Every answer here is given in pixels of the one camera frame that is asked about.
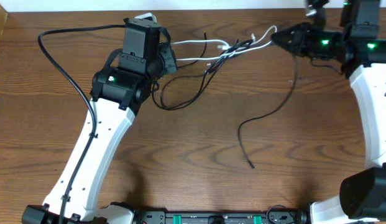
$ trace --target black cable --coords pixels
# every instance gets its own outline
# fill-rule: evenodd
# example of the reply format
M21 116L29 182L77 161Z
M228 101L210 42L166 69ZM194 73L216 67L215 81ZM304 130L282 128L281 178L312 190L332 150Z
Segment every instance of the black cable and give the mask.
M111 52L110 56L107 58L106 63L104 63L103 67L110 67L114 59L122 52L122 49L116 49Z
M230 47L228 50L222 52L222 54L224 53L229 53L229 52L233 52L235 50L237 50L238 48L240 47L245 47L245 48L249 48L251 43L253 43L253 40L246 40L246 41L243 41L243 42L239 42L238 40L236 40L236 43ZM212 63L211 66L209 67L209 69L207 69L207 71L205 71L205 73L203 75L193 75L193 76L183 76L183 77L176 77L176 78L173 78L172 80L170 80L168 83L165 84L165 86L162 88L162 91L161 91L161 95L160 95L160 102L161 102L161 105L159 105L156 100L155 100L155 97L154 97L154 94L153 94L153 91L152 91L152 98L153 98L153 102L155 103L155 105L163 110L180 110L180 109L183 109L185 107L187 107L188 105L192 104L201 94L202 92L206 89L206 87L209 85L209 83L211 82L211 80L213 79L213 77L215 76L215 74L219 71L219 69L222 67L223 63L230 59L230 58L234 58L233 56L226 56L226 57L221 57L219 58L216 62ZM205 78L207 76L207 74L211 74L211 77L209 78L208 82L206 83L206 85L204 85L205 83ZM198 77L203 77L202 79L202 82L201 82L201 86L200 86L200 89L198 90L197 94L190 100L187 100L187 101L184 101L182 103L179 103L178 105L175 105L175 106L171 106L171 107L167 107L164 103L164 100L163 100L163 93L166 89L166 87L173 81L179 79L179 78L198 78Z
M293 219L293 222L290 222L290 223L287 223L287 224L292 224L292 223L295 222L295 216L292 215L291 212L288 211L288 209L287 209L284 205L273 205L273 206L266 212L266 219L267 219L267 221L268 221L269 223L275 224L275 223L271 220L271 218L269 218L269 214L270 214L270 211L271 211L271 210L273 210L274 208L277 208L277 207L282 207L282 208L286 209L287 212L288 212L288 214L289 214L289 215L291 216L291 218Z
M204 40L207 40L207 38L206 38L206 32L204 32ZM204 56L205 50L206 50L206 42L205 42L205 46L204 46L204 51L203 51L203 53L200 55L200 58ZM194 64L197 63L198 61L199 61L199 60L195 60L194 62L188 63L188 64L186 64L186 65L180 65L179 67L177 67L177 69L181 69L181 68L185 68L185 67L190 66L190 65L194 65Z
M91 117L92 117L92 132L90 133L88 142L86 143L86 146L83 149L81 157L80 157L80 159L78 160L78 162L77 162L77 164L75 166L75 169L74 169L74 171L73 171L73 173L72 173L72 175L70 177L70 180L68 181L68 185L67 185L66 191L65 191L65 193L63 195L62 206L60 208L60 214L59 214L59 218L58 218L58 223L59 224L63 223L65 207L66 207L66 204L67 204L67 201L68 201L68 197L69 197L69 194L70 194L70 190L71 190L71 187L73 185L73 182L74 182L74 179L76 177L76 174L78 173L78 170L80 169L82 161L85 158L85 155L88 152L88 149L89 149L89 147L90 147L90 145L92 143L92 140L93 140L93 138L96 135L97 121L96 121L96 115L95 115L95 113L93 111L93 108L92 108L92 106L91 106L91 104L89 102L88 97L86 97L86 95L84 94L82 89L78 86L78 84L74 81L74 79L72 79L72 77L69 74L67 74L67 72L64 71L64 69L46 51L44 45L42 44L42 37L45 36L45 35L48 35L48 34L59 34L59 33L64 33L64 32L92 31L92 30L108 29L108 28L115 28L115 27L125 28L125 25L108 25L108 26L99 26L99 27L85 27L85 28L75 28L75 29L50 30L50 31L42 32L38 36L38 44L39 44L39 47L41 48L41 51L49 59L49 61L57 68L57 70L59 70L64 75L64 77L73 85L73 87L77 90L77 92L81 95L81 97L82 97L83 101L85 102L86 106L88 107L89 113L91 114Z
M343 73L341 71L339 71L337 68L335 68L334 66L332 65L316 65L315 63L313 63L316 59L315 58L311 58L310 59L310 64L314 67L323 67L323 68L329 68L331 70L333 70L334 72L340 74L340 75L343 75Z
M152 99L153 99L153 102L155 103L155 105L163 110L169 110L169 111L173 111L173 110L180 110L180 109L183 109L183 108L186 108L188 105L194 103L195 100L198 99L198 97L202 94L202 92L204 92L204 90L208 87L209 83L211 82L211 80L213 79L213 77L215 76L215 74L219 71L220 67L223 65L225 60L222 60L221 64L217 65L216 66L216 70L213 71L211 77L209 78L208 82L204 85L205 83L205 78L208 74L208 71L206 71L203 75L196 75L196 76L188 76L189 78L191 77L194 77L194 78L198 78L198 77L203 77L203 80L201 82L201 86L200 86L200 89L198 90L197 94L190 100L187 100L187 101L184 101L182 103L179 103L178 105L175 105L175 106L172 106L172 107L167 107L165 104L163 105L159 105L155 98L154 98L154 94L152 94Z
M292 92L294 91L295 87L296 87L296 81L298 80L298 70L299 70L299 63L298 63L298 59L296 58L296 56L293 56L293 60L294 60L294 63L295 63L295 71L294 71L294 78L293 78L293 83L292 83L292 87L290 89L290 91L288 92L287 96L285 97L285 99L281 102L281 104L273 111L263 115L263 116L259 116L259 117L256 117L256 118L251 118L251 119L248 119L244 122L242 122L239 126L238 126L238 130L237 130L237 137L238 137L238 141L239 141L239 144L240 144L240 147L241 147L241 150L242 150L242 153L244 153L244 157L246 158L248 164L250 165L250 167L252 169L255 169L255 166L254 164L252 163L252 161L249 159L249 156L247 154L247 152L245 151L244 149L244 145L242 144L242 139L241 139L241 128L244 124L250 122L250 121L254 121L254 120L258 120L258 119L262 119L262 118L265 118L267 116L270 116L274 113L276 113L279 109L281 109L285 103L289 100L289 98L291 97L292 95Z

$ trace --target wire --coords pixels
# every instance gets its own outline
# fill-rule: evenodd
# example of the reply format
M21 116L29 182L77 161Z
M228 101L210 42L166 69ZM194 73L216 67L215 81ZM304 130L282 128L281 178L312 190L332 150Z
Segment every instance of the wire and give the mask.
M207 39L207 36L206 36L206 33L204 32L204 40L206 40L206 39ZM206 44L206 42L205 42L204 50L203 50L203 52L201 53L200 57L202 57L202 56L205 54L206 46L207 46L207 44ZM196 62L197 62L197 60L194 61L194 62L192 62L192 63L186 64L186 65L182 65L182 66L178 67L178 69L184 68L184 67L187 67L187 66L190 66L190 65L193 65L193 64L195 64ZM205 73L202 74L202 75L184 75L184 76L180 76L180 77L176 77L176 78L171 79L171 80L170 80L169 82L167 82L167 83L164 85L164 87L162 88L161 95L160 95L160 102L161 102L161 105L159 105L159 104L157 103L157 101L155 100L155 97L154 97L154 92L156 92L156 91L159 89L159 83L158 83L158 80L157 80L157 81L153 84L153 87L152 87L152 99L153 99L154 104L155 104L157 107L159 107L160 109L163 109L163 110L172 110L173 108L167 108L167 106L166 106L165 103L163 102L163 93L164 93L166 87L167 87L169 84L171 84L171 82L173 82L173 81L175 81L175 80L178 80L178 79L180 79L180 78L199 78L199 77L203 77L203 76L205 76Z
M182 77L176 77L176 78L173 78L172 80L170 80L167 84L165 84L165 86L162 88L162 91L161 91L161 95L160 95L160 103L161 105L159 105L156 100L155 100L155 97L154 97L154 88L155 86L157 86L159 88L159 83L158 81L156 81L154 84L153 84L153 87L152 87L152 99L153 99L153 102L155 103L155 105L157 107L159 107L160 109L163 109L163 110L180 110L180 109L183 109L185 107L187 107L188 105L192 104L201 94L202 92L204 92L204 90L208 87L209 83L211 82L211 80L213 79L213 77L215 76L215 74L217 74L217 72L220 70L220 68L223 66L224 62L226 60L229 60L230 58L234 58L234 57L237 57L239 56L240 54L237 54L238 52L236 50L238 49L245 49L245 50L242 50L241 53L245 52L246 50L249 50L252 43L254 42L254 40L252 39L249 39L249 40L245 40L245 41L242 41L242 42L239 42L238 40L236 40L235 44L233 46L231 46L230 48L228 48L227 50L225 50L224 52L222 52L221 56L220 57L217 57L217 61L215 62L211 62L210 64L210 67L209 69L207 69L204 74L202 75L188 75L188 76L182 76ZM205 79L206 79L206 76L208 74L211 74L211 77L209 78L209 80L207 81L207 83L205 84ZM164 96L164 91L166 89L167 86L169 86L169 84L171 82L174 82L175 80L178 80L179 78L198 78L198 77L203 77L202 79L202 82L201 82L201 86L200 86L200 89L198 90L197 94L190 100L187 100L187 101L184 101L182 103L179 103L175 106L171 106L171 107L168 107L165 103L164 103L164 100L163 100L163 96Z
M203 51L203 53L200 55L200 58L204 56L205 51L206 51L206 42L205 42L205 46L204 46L204 51ZM194 65L194 64L197 63L197 62L198 62L198 60L195 60L194 62L188 63L188 64L186 64L186 65L181 65L181 66L177 67L177 69L181 69L181 68L185 68L185 67L190 66L190 65Z
M250 45L255 45L255 44L258 44L260 41L262 41L266 36L267 34L270 32L270 30L272 29L275 29L275 31L277 31L277 27L275 25L272 25L270 28L267 29L267 31L265 32L265 34L262 36L262 38L260 38L259 40L256 40L254 42L252 42ZM203 58L203 57L200 57L200 58L179 58L177 60L179 61L185 61L185 60L217 60L217 59L220 59L220 58L223 58L223 57L227 57L227 56L230 56L232 57L233 55L235 54L243 54L243 53L246 53L248 51L251 51L251 50L257 50L257 49L261 49L263 47L266 47L268 45L270 45L272 43L272 41L270 40L269 42L267 42L266 44L264 45L261 45L261 46L258 46L258 47L253 47L253 48L248 48L248 49L245 49L245 50L240 50L241 48L243 47L237 47L236 49L234 49L233 51L229 51L228 53L223 53L221 54L220 56L217 56L217 57L208 57L208 58Z
M274 32L277 32L277 26L276 25L272 25L271 27L269 27L267 29L266 33L262 36L262 38L260 38L259 40L254 41L252 43L252 45L255 45L255 44L259 43L260 41L262 41L267 36L267 34L270 32L270 30L272 30L272 29L275 29Z
M289 98L291 97L292 95L292 92L294 91L295 87L296 87L296 81L298 80L298 70L299 70L299 63L298 63L298 59L296 58L296 56L293 56L293 60L294 60L294 63L295 63L295 71L294 71L294 78L293 78L293 83L292 83L292 87L290 89L290 91L288 92L287 96L285 97L285 99L281 102L281 104L276 107L273 111L265 114L265 115L262 115L262 116L259 116L259 117L256 117L256 118L251 118L251 119L248 119L244 122L242 122L239 126L238 126L238 130L237 130L237 137L238 137L238 141L239 141L239 144L240 144L240 147L241 147L241 150L242 150L242 153L244 153L244 157L246 158L246 161L248 162L248 164L250 165L250 167L252 169L255 169L255 166L254 164L252 163L252 161L249 159L249 156L246 152L246 150L244 149L244 145L242 143L242 139L241 139L241 128L244 124L250 122L250 121L255 121L255 120L258 120L258 119L262 119L262 118L265 118L267 116L270 116L274 113L276 113L278 110L280 110L284 105L285 103L289 100Z
M288 212L288 214L289 214L289 215L291 216L291 218L293 219L293 222L290 222L290 223L287 223L287 224L292 224L292 223L295 222L295 218L296 218L296 217L295 217L294 215L292 215L291 212L288 211L288 209L287 209L284 205L273 205L273 206L266 212L266 219L267 219L267 221L268 221L269 223L275 224L275 223L271 220L271 218L269 218L269 215L270 215L270 211L273 210L274 208L277 208L277 207L282 207L282 208L286 209L287 212Z
M317 60L317 58L311 58L311 59L310 59L310 64L311 64L312 66L314 66L314 67L329 68L329 69L333 70L334 72L336 72L336 73L338 73L338 74L340 74L340 75L343 75L342 72L340 72L337 68L335 68L335 67L332 66L332 65L316 65L316 64L314 64L313 62L314 62L315 60Z
M179 41L179 42L173 42L172 44L210 43L210 42L219 42L219 43L222 43L222 44L230 47L230 45L226 41L224 41L224 40L184 40L184 41Z
M82 89L78 86L78 84L74 81L74 79L72 79L72 77L69 74L67 74L67 72L64 71L64 69L46 51L44 45L42 44L42 37L45 36L45 35L48 35L48 34L59 34L59 33L64 33L64 32L92 31L92 30L100 30L100 29L108 29L108 28L116 28L116 27L125 28L125 25L108 25L108 26L99 26L99 27L85 27L85 28L75 28L75 29L50 30L50 31L42 32L38 36L38 44L39 44L39 47L41 48L41 51L49 59L49 61L55 66L55 68L57 68L57 70L59 70L64 75L64 77L73 85L73 87L81 95L81 97L82 97L83 101L85 102L86 106L88 107L89 113L91 114L91 117L92 117L92 132L90 133L88 142L86 143L86 146L83 149L81 157L80 157L80 159L78 160L78 162L77 162L77 164L75 166L75 169L74 169L74 171L73 171L73 173L72 173L72 175L70 177L70 180L68 181L66 191L65 191L65 193L63 195L62 206L60 208L60 214L59 214L59 218L58 218L58 223L60 223L60 224L63 223L63 217L64 217L64 213L65 213L66 204L67 204L67 201L68 201L68 198L69 198L69 194L70 194L70 190L71 190L71 187L73 185L73 182L74 182L74 179L76 177L76 174L78 173L78 170L81 167L83 159L85 158L86 153L88 152L88 149L89 149L89 147L90 147L90 145L92 143L92 140L93 140L93 138L96 135L96 125L97 125L97 122L96 122L96 115L94 113L94 110L93 110L93 108L92 108L92 106L90 104L90 101L89 101L88 97L86 97L86 95L84 94Z

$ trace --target cable end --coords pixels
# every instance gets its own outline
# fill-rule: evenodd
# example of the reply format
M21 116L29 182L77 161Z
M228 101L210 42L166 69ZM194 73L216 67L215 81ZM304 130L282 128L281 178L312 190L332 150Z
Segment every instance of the cable end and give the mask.
M218 45L218 49L229 50L229 46L227 46L227 45Z
M252 169L256 169L254 164L252 163L252 161L250 161L249 159L247 160L248 164L250 165L250 168Z

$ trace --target black bracket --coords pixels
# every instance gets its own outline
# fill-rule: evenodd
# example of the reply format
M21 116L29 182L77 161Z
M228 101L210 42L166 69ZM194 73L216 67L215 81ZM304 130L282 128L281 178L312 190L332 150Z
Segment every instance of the black bracket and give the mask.
M177 71L176 57L168 31L148 19L124 19L125 39L122 49L109 56L92 81L93 101L104 98L119 103L120 110L130 108L136 115L150 96L151 85L166 74ZM160 43L163 34L167 41ZM118 66L111 63L119 56Z
M345 179L339 196L343 212L350 219L386 221L386 163Z
M323 30L326 24L326 14L323 6L328 0L306 0L306 16L313 20L313 26Z
M348 0L341 18L343 32L323 30L321 11L327 1L309 0L315 11L312 24L304 22L272 34L272 40L293 55L337 60L349 78L363 65L386 63L386 40L377 40L380 0Z

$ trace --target green led light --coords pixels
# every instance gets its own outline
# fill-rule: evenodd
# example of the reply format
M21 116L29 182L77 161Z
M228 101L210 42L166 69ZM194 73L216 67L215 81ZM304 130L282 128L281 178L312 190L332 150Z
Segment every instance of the green led light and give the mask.
M377 45L376 44L367 44L367 47L369 49L374 49Z

